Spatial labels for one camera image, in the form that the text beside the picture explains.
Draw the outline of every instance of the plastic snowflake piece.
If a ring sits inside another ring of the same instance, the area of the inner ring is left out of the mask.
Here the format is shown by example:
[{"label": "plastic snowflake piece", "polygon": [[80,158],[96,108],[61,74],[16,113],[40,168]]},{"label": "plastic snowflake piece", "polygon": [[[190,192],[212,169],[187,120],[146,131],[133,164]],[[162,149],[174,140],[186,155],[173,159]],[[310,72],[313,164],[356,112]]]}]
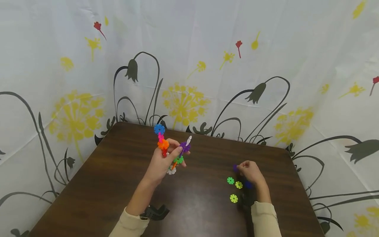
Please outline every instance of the plastic snowflake piece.
[{"label": "plastic snowflake piece", "polygon": [[230,201],[231,201],[232,203],[237,203],[237,202],[238,202],[238,197],[237,197],[237,195],[232,194],[232,195],[230,196]]},{"label": "plastic snowflake piece", "polygon": [[159,147],[159,149],[161,149],[161,150],[167,150],[168,149],[168,147],[169,147],[169,143],[168,143],[168,141],[166,141],[165,139],[162,139],[162,142],[158,142],[158,147]]},{"label": "plastic snowflake piece", "polygon": [[240,181],[237,181],[237,182],[236,182],[236,187],[237,187],[238,189],[241,189],[241,188],[243,187],[243,185],[242,185],[242,183],[241,183]]},{"label": "plastic snowflake piece", "polygon": [[166,174],[172,175],[176,173],[176,168],[174,168],[173,170],[171,169],[172,169],[172,165],[170,165],[170,168],[168,168]]},{"label": "plastic snowflake piece", "polygon": [[165,131],[166,131],[166,130],[165,130],[165,128],[164,128],[164,126],[163,126],[162,124],[157,124],[157,125],[154,126],[154,132],[155,132],[155,134],[157,134],[157,135],[158,135],[159,133],[161,133],[161,135],[163,135]]},{"label": "plastic snowflake piece", "polygon": [[232,177],[228,177],[226,181],[228,182],[228,184],[234,184],[234,179]]},{"label": "plastic snowflake piece", "polygon": [[243,184],[246,188],[248,188],[248,189],[252,189],[253,188],[253,184],[252,183],[250,183],[249,181],[245,181],[244,182],[244,184]]},{"label": "plastic snowflake piece", "polygon": [[174,159],[174,163],[177,162],[178,164],[183,163],[183,161],[184,161],[183,156],[181,156],[180,158],[179,158],[179,157],[176,157],[176,158]]}]

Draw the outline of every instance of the yellow dandelion print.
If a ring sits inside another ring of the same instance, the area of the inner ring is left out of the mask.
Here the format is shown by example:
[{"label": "yellow dandelion print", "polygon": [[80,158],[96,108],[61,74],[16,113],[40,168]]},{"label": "yellow dandelion print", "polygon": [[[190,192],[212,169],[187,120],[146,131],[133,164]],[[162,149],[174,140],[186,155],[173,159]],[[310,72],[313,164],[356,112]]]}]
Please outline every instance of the yellow dandelion print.
[{"label": "yellow dandelion print", "polygon": [[365,8],[365,5],[366,5],[366,0],[363,0],[362,2],[360,2],[360,4],[353,11],[353,19],[359,17],[359,15],[361,14],[361,12]]},{"label": "yellow dandelion print", "polygon": [[198,116],[204,116],[207,105],[211,102],[204,99],[204,94],[198,92],[196,87],[179,86],[177,82],[163,91],[162,97],[164,106],[169,109],[169,116],[175,118],[172,129],[177,122],[184,126],[197,122]]},{"label": "yellow dandelion print", "polygon": [[323,87],[321,88],[320,92],[321,92],[321,94],[325,94],[325,93],[328,92],[328,90],[329,90],[329,84],[325,84],[325,85],[323,85]]},{"label": "yellow dandelion print", "polygon": [[190,76],[191,76],[194,72],[196,72],[196,71],[198,71],[198,72],[202,72],[202,71],[205,70],[206,67],[207,67],[207,66],[205,65],[205,62],[203,62],[203,61],[199,61],[199,63],[197,64],[197,68],[196,68],[194,71],[192,71],[192,72],[188,75],[188,77],[186,78],[186,80],[187,80],[188,78],[190,78]]},{"label": "yellow dandelion print", "polygon": [[85,39],[88,41],[87,46],[91,48],[91,58],[92,62],[94,61],[94,50],[99,49],[101,50],[101,45],[100,45],[100,38],[95,38],[94,40],[88,39],[85,37]]},{"label": "yellow dandelion print", "polygon": [[356,231],[349,232],[346,237],[379,236],[379,208],[372,206],[366,210],[368,215],[354,214]]},{"label": "yellow dandelion print", "polygon": [[357,97],[357,96],[359,96],[365,90],[366,90],[365,88],[359,87],[357,85],[357,83],[354,82],[354,86],[350,87],[350,90],[347,93],[345,93],[342,96],[340,96],[339,98],[342,98],[342,97],[344,97],[345,95],[348,95],[348,94],[354,94],[354,97]]},{"label": "yellow dandelion print", "polygon": [[74,141],[82,162],[84,160],[78,141],[92,138],[93,131],[101,128],[99,118],[104,116],[101,108],[103,101],[102,97],[94,98],[90,93],[78,94],[73,90],[55,104],[49,131],[51,134],[56,133],[58,141],[66,141],[69,144]]},{"label": "yellow dandelion print", "polygon": [[224,51],[224,54],[225,54],[224,55],[224,62],[221,64],[220,70],[226,61],[229,61],[229,63],[232,63],[232,61],[234,59],[233,53],[227,53],[226,51]]},{"label": "yellow dandelion print", "polygon": [[66,70],[66,72],[68,72],[74,67],[74,64],[70,58],[62,57],[61,58],[61,66],[63,67],[64,70]]},{"label": "yellow dandelion print", "polygon": [[354,231],[349,232],[346,237],[357,237]]},{"label": "yellow dandelion print", "polygon": [[277,118],[278,123],[274,126],[279,141],[275,144],[285,143],[289,145],[292,141],[299,139],[306,128],[309,127],[313,118],[312,107],[302,109],[299,107],[296,111],[290,111],[287,115],[280,115]]}]

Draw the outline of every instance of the printed flower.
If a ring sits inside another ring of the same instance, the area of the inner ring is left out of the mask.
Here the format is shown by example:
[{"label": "printed flower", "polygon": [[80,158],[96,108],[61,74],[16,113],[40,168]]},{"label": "printed flower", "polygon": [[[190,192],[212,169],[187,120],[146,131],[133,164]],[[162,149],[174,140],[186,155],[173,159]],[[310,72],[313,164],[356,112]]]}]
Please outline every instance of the printed flower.
[{"label": "printed flower", "polygon": [[361,12],[365,8],[365,5],[366,5],[366,0],[363,0],[362,2],[360,2],[360,4],[353,11],[353,19],[359,17],[359,15],[361,14]]},{"label": "printed flower", "polygon": [[323,85],[323,87],[320,91],[321,91],[321,94],[325,94],[328,92],[328,90],[329,90],[329,84],[325,84],[325,85]]},{"label": "printed flower", "polygon": [[226,61],[229,61],[229,63],[232,63],[233,61],[233,58],[234,58],[234,54],[233,53],[227,53],[226,51],[224,51],[225,55],[224,55],[224,62],[221,64],[221,67],[220,67],[220,70],[222,68],[222,66],[224,65],[224,63]]},{"label": "printed flower", "polygon": [[357,96],[359,96],[359,94],[362,93],[363,91],[365,91],[365,89],[364,89],[363,87],[359,87],[359,86],[357,85],[357,83],[354,82],[354,86],[352,86],[352,87],[350,88],[349,92],[343,94],[343,95],[340,96],[339,98],[342,98],[342,97],[344,97],[345,95],[350,94],[350,93],[351,93],[351,94],[354,94],[354,96],[357,97]]},{"label": "printed flower", "polygon": [[190,76],[194,73],[194,72],[196,72],[196,71],[198,71],[198,72],[202,72],[202,71],[204,71],[205,69],[206,69],[206,65],[205,65],[205,62],[203,62],[203,61],[199,61],[199,63],[196,65],[197,66],[197,68],[195,68],[195,70],[193,70],[189,75],[188,75],[188,77],[186,78],[186,80],[188,79],[188,78],[190,78]]},{"label": "printed flower", "polygon": [[176,167],[173,170],[171,169],[172,169],[172,165],[170,165],[170,168],[168,168],[166,174],[172,175],[176,173]]},{"label": "printed flower", "polygon": [[242,183],[240,181],[236,182],[236,188],[241,189],[243,187]]},{"label": "printed flower", "polygon": [[247,102],[252,100],[253,104],[258,103],[258,100],[262,96],[265,89],[266,89],[266,83],[264,83],[264,82],[260,83],[259,85],[257,85],[255,87],[253,92],[248,97],[246,97],[245,99],[249,99]]},{"label": "printed flower", "polygon": [[70,58],[62,57],[61,58],[61,66],[66,70],[66,72],[68,72],[74,67],[74,64],[72,63]]},{"label": "printed flower", "polygon": [[49,126],[51,134],[57,133],[58,141],[71,143],[74,141],[79,157],[82,161],[78,141],[84,138],[92,138],[94,130],[101,127],[99,117],[104,115],[103,109],[99,108],[104,98],[94,97],[90,93],[78,94],[73,90],[70,94],[62,97],[55,104],[52,114],[53,121]]},{"label": "printed flower", "polygon": [[359,216],[357,214],[354,214],[354,216],[356,217],[356,219],[354,220],[355,221],[354,226],[356,228],[368,228],[371,226],[368,218],[365,215]]},{"label": "printed flower", "polygon": [[88,41],[88,45],[91,48],[91,56],[92,56],[92,62],[94,61],[94,50],[99,49],[101,50],[100,46],[100,38],[95,38],[94,40],[88,39],[87,37],[84,37]]},{"label": "printed flower", "polygon": [[238,48],[238,54],[240,55],[241,58],[241,53],[240,53],[240,46],[242,45],[242,42],[240,40],[237,41],[236,46]]},{"label": "printed flower", "polygon": [[234,179],[232,177],[228,177],[226,181],[228,182],[228,184],[234,184]]},{"label": "printed flower", "polygon": [[357,237],[354,231],[349,232],[346,237]]},{"label": "printed flower", "polygon": [[98,30],[98,31],[100,31],[100,33],[104,36],[104,38],[105,38],[105,35],[103,34],[103,32],[101,32],[101,24],[100,23],[98,23],[98,22],[95,22],[94,23],[94,27]]},{"label": "printed flower", "polygon": [[128,76],[128,80],[132,78],[133,82],[135,83],[137,80],[137,73],[138,73],[138,64],[136,60],[131,59],[128,63],[128,71],[126,71],[125,76]]},{"label": "printed flower", "polygon": [[275,146],[281,142],[289,145],[293,140],[299,139],[305,129],[309,127],[312,118],[312,107],[305,110],[299,107],[296,111],[289,112],[288,115],[280,115],[277,118],[278,123],[274,126],[278,132],[275,137],[280,139]]},{"label": "printed flower", "polygon": [[158,147],[161,150],[166,150],[168,146],[169,146],[169,143],[165,139],[162,139],[162,142],[158,142]]},{"label": "printed flower", "polygon": [[154,126],[154,132],[157,135],[159,135],[159,133],[161,133],[161,135],[163,135],[165,131],[166,130],[162,124],[157,124]]},{"label": "printed flower", "polygon": [[178,164],[181,164],[181,163],[183,163],[183,161],[184,161],[184,158],[183,158],[183,156],[181,156],[180,158],[179,158],[179,157],[177,157],[177,158],[175,158],[175,159],[174,159],[174,163],[176,162],[176,163],[178,163]]},{"label": "printed flower", "polygon": [[197,117],[204,116],[205,107],[210,103],[196,87],[179,86],[177,82],[164,91],[162,96],[165,98],[164,105],[170,110],[169,116],[175,118],[172,129],[177,122],[186,127],[190,122],[197,122]]},{"label": "printed flower", "polygon": [[369,216],[379,218],[379,208],[378,207],[368,207],[366,210],[368,212],[370,212],[370,214],[368,214]]},{"label": "printed flower", "polygon": [[373,89],[374,89],[374,86],[376,83],[379,82],[379,77],[374,77],[373,78],[373,86],[371,87],[371,91],[370,91],[370,96],[373,94]]},{"label": "printed flower", "polygon": [[349,150],[345,152],[352,154],[350,157],[350,161],[354,160],[354,164],[356,164],[358,161],[365,158],[366,156],[369,156],[379,151],[379,140],[367,140],[361,143],[357,143],[355,145],[345,147],[349,148]]},{"label": "printed flower", "polygon": [[238,202],[238,197],[237,197],[237,195],[232,194],[232,195],[230,196],[230,201],[231,201],[232,203],[237,203],[237,202]]}]

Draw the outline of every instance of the black wrist strap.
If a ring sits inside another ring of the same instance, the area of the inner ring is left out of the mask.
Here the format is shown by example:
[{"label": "black wrist strap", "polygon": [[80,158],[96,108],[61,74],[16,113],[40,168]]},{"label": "black wrist strap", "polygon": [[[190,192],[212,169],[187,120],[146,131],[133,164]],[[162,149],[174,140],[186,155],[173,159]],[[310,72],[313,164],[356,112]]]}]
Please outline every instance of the black wrist strap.
[{"label": "black wrist strap", "polygon": [[149,218],[153,221],[160,221],[163,220],[169,212],[170,210],[167,209],[165,205],[162,205],[159,209],[156,209],[155,207],[149,205],[145,209],[145,212],[139,216],[142,220],[145,220],[145,218]]}]

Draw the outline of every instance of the red flower print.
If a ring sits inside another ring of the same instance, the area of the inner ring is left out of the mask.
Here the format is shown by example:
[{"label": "red flower print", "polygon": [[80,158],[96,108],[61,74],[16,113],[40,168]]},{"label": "red flower print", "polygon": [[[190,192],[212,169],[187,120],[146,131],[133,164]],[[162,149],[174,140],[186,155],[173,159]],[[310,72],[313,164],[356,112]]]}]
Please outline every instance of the red flower print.
[{"label": "red flower print", "polygon": [[94,27],[98,30],[98,31],[100,31],[100,33],[104,36],[104,38],[105,38],[105,35],[103,34],[103,32],[101,32],[101,23],[99,23],[99,22],[95,22],[95,24],[94,24]]},{"label": "red flower print", "polygon": [[378,83],[379,82],[379,77],[374,77],[373,78],[373,86],[372,86],[372,88],[371,88],[371,91],[370,91],[370,96],[372,95],[372,93],[373,93],[373,89],[374,89],[374,86],[375,86],[375,84],[376,83]]},{"label": "red flower print", "polygon": [[237,46],[237,48],[238,48],[238,54],[240,55],[240,58],[241,58],[241,53],[240,53],[240,46],[242,45],[242,42],[239,40],[239,41],[237,41],[237,43],[236,43],[236,46]]}]

